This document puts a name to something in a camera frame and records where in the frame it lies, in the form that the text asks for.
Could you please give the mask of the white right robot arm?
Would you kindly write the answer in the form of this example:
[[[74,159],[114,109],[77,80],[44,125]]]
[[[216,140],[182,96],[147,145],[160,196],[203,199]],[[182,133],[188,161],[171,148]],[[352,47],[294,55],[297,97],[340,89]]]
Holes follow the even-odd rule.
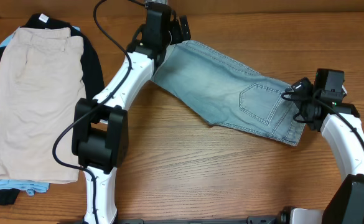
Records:
[[[313,82],[303,78],[281,95],[297,106],[294,119],[327,141],[342,184],[325,210],[285,207],[274,223],[364,224],[364,132],[356,107],[343,102],[344,81],[343,71],[320,68]]]

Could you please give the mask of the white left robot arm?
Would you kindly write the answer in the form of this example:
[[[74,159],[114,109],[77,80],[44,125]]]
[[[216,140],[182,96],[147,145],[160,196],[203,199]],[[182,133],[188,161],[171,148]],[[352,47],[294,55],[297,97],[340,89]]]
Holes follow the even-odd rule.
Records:
[[[93,99],[75,107],[72,153],[86,180],[83,223],[116,223],[116,171],[128,150],[128,110],[140,89],[164,63],[167,48],[191,38],[187,18],[167,1],[146,1],[146,21],[124,49],[124,62]]]

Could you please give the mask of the light blue denim shorts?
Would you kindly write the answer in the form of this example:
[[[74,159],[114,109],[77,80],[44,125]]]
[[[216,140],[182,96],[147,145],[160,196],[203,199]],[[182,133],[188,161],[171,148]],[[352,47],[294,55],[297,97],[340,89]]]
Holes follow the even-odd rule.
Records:
[[[152,81],[209,125],[224,126],[292,146],[304,125],[294,121],[297,106],[282,99],[290,85],[195,40],[167,48]]]

